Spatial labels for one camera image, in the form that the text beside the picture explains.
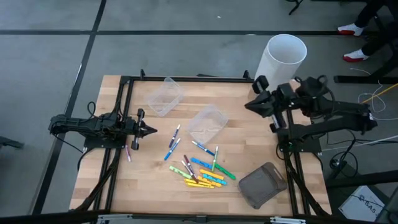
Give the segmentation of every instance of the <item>gray concrete floor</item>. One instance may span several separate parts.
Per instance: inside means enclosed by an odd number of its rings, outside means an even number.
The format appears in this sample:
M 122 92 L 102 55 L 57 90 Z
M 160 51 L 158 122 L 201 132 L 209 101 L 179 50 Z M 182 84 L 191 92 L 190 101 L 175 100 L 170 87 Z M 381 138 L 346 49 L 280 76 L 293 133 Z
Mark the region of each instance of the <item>gray concrete floor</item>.
M 93 26 L 100 0 L 41 1 L 0 0 L 0 29 L 79 29 Z M 340 6 L 336 2 L 304 1 L 292 15 L 293 4 L 285 1 L 193 1 L 113 0 L 108 1 L 100 30 L 335 30 L 353 22 L 362 3 Z M 382 16 L 388 13 L 383 10 Z M 271 36 L 241 35 L 103 35 L 97 36 L 73 111 L 87 117 L 86 104 L 95 101 L 103 75 L 149 75 L 197 73 L 240 77 L 244 70 L 254 75 L 262 51 Z M 366 62 L 346 63 L 344 53 L 360 48 L 362 38 L 341 36 L 300 36 L 308 56 L 298 69 L 300 77 L 326 75 L 336 99 L 356 102 L 360 93 L 371 93 L 376 85 L 339 85 L 333 75 L 361 74 L 350 68 L 375 71 L 389 57 L 383 49 Z M 47 131 L 49 119 L 63 113 L 85 50 L 88 36 L 0 35 L 0 135 L 25 143 L 23 150 L 0 150 L 0 217 L 25 215 L 53 138 Z M 383 95 L 387 109 L 380 118 L 397 117 L 395 90 Z M 362 138 L 380 139 L 396 135 L 398 120 L 380 121 L 377 131 Z M 341 131 L 330 134 L 330 142 L 350 138 Z M 82 146 L 83 138 L 67 134 L 66 140 Z M 328 161 L 344 149 L 325 151 Z M 363 146 L 353 149 L 359 172 L 381 172 L 398 168 L 394 145 Z M 76 179 L 79 153 L 63 146 L 43 212 L 68 210 Z M 390 195 L 396 184 L 378 186 Z

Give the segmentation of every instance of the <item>wooden tabletop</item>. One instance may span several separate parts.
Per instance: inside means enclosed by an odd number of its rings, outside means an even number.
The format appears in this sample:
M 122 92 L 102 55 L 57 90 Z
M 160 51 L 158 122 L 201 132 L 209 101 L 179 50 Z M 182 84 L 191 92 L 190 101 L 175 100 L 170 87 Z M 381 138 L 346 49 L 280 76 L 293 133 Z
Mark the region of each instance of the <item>wooden tabletop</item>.
M 113 109 L 120 76 L 105 75 L 99 91 L 96 115 Z M 138 151 L 131 150 L 131 162 L 123 151 L 112 201 L 112 212 L 205 214 L 205 215 L 283 215 L 292 214 L 289 191 L 285 190 L 266 202 L 259 210 L 250 207 L 238 190 L 238 182 L 254 169 L 272 162 L 286 179 L 284 162 L 277 158 L 276 135 L 269 128 L 270 118 L 245 109 L 250 99 L 249 83 L 179 82 L 184 89 L 184 99 L 167 115 L 158 117 L 146 104 L 145 98 L 162 82 L 134 82 L 129 114 L 136 117 L 137 109 L 146 112 L 145 122 L 158 130 L 140 139 Z M 214 104 L 228 117 L 226 126 L 206 147 L 218 150 L 218 163 L 233 173 L 236 180 L 226 177 L 227 186 L 214 189 L 187 187 L 182 176 L 169 170 L 173 165 L 185 171 L 181 163 L 183 155 L 196 157 L 211 163 L 213 157 L 191 143 L 187 132 L 189 121 L 206 105 Z M 310 120 L 300 111 L 293 111 L 295 123 L 309 124 Z M 181 124 L 178 138 L 181 141 L 167 161 L 164 157 L 176 127 Z M 104 149 L 95 149 L 81 162 L 70 208 L 79 206 L 93 190 L 100 175 Z M 314 155 L 301 153 L 305 183 L 317 202 L 330 213 L 328 195 L 320 163 Z M 198 174 L 203 169 L 192 163 Z M 108 187 L 105 186 L 101 200 Z M 299 210 L 302 211 L 300 193 L 296 186 Z

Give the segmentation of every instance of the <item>yellow marker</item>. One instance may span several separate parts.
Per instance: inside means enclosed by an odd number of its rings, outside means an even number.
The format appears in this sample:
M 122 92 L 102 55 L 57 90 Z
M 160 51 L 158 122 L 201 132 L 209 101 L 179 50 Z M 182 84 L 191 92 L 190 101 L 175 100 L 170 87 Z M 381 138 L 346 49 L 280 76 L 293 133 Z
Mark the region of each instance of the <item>yellow marker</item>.
M 221 184 L 220 184 L 220 183 L 217 183 L 217 182 L 214 182 L 214 181 L 210 181 L 210 180 L 208 180 L 208 179 L 206 179 L 206 178 L 203 178 L 203 177 L 201 177 L 201 176 L 198 176 L 198 180 L 201 180 L 201 181 L 203 181 L 203 182 L 205 182 L 205 183 L 214 185 L 214 186 L 216 186 L 216 187 L 221 187 Z
M 185 181 L 186 181 L 187 183 L 193 183 L 193 184 L 197 184 L 197 182 L 196 182 L 196 181 L 194 181 L 194 180 L 185 179 Z M 202 182 L 202 181 L 199 181 L 199 184 L 202 184 L 202 185 L 205 185 L 205 186 L 211 186 L 211 184 L 209 184 L 209 183 L 205 183 L 205 182 Z
M 194 184 L 194 183 L 189 183 L 189 182 L 186 182 L 186 184 L 191 187 L 214 188 L 213 186 L 206 186 L 206 185 L 202 185 L 202 184 Z
M 202 174 L 207 174 L 207 175 L 210 175 L 210 176 L 215 177 L 215 178 L 217 178 L 217 179 L 224 180 L 224 177 L 223 177 L 223 176 L 214 174 L 214 173 L 209 172 L 209 171 L 207 171 L 207 170 L 200 169 L 200 172 L 201 172 Z

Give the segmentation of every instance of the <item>white sneaker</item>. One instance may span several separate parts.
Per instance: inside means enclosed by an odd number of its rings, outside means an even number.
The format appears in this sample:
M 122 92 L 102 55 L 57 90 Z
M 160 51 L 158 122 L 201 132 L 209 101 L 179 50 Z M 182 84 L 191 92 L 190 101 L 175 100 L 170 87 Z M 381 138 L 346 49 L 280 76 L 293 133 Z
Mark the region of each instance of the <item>white sneaker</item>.
M 368 59 L 369 56 L 363 54 L 362 49 L 356 50 L 349 54 L 344 54 L 343 60 L 346 62 L 362 62 L 363 60 Z
M 360 36 L 365 28 L 357 27 L 355 24 L 349 24 L 346 26 L 341 26 L 338 32 L 343 35 L 354 35 L 356 37 Z

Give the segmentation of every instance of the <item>blue marker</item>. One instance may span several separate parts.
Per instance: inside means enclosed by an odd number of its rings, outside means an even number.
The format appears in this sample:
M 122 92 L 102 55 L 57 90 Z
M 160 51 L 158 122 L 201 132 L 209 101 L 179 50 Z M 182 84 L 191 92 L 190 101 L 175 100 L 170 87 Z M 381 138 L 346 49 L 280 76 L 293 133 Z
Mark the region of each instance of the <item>blue marker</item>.
M 174 140 L 175 140 L 175 137 L 177 137 L 177 133 L 178 133 L 178 131 L 179 131 L 179 129 L 180 129 L 180 126 L 181 126 L 181 124 L 179 124 L 178 127 L 177 127 L 177 130 L 175 130 L 175 133 L 174 133 L 174 135 L 173 135 L 173 137 L 172 137 L 172 140 L 170 141 L 169 148 L 172 147 L 173 142 L 174 142 Z
M 196 159 L 196 158 L 192 157 L 192 158 L 191 158 L 191 161 L 194 162 L 194 163 L 197 163 L 197 164 L 199 164 L 199 165 L 201 165 L 201 166 L 204 166 L 204 167 L 206 167 L 207 169 L 211 169 L 211 165 L 210 165 L 210 164 L 208 164 L 208 163 L 206 163 L 206 162 L 202 162 L 202 161 L 200 161 L 199 159 Z
M 209 153 L 210 155 L 214 156 L 214 153 L 211 152 L 210 150 L 208 150 L 207 148 L 201 146 L 199 143 L 196 143 L 195 141 L 192 141 L 192 143 L 194 143 L 196 146 L 198 146 L 199 148 L 203 149 L 205 152 Z
M 220 184 L 222 184 L 222 185 L 226 185 L 226 181 L 220 180 L 220 179 L 217 179 L 217 178 L 214 178 L 214 177 L 212 177 L 212 176 L 210 176 L 210 175 L 203 174 L 203 177 L 206 178 L 206 179 L 208 179 L 208 180 L 212 180 L 212 181 L 214 181 L 214 182 L 220 183 Z
M 180 139 L 178 139 L 175 144 L 173 145 L 173 147 L 170 149 L 170 151 L 167 153 L 167 155 L 164 157 L 164 160 L 166 161 L 167 158 L 169 158 L 169 156 L 171 155 L 171 153 L 173 152 L 173 150 L 175 149 L 175 147 L 178 145 L 178 143 L 180 142 Z

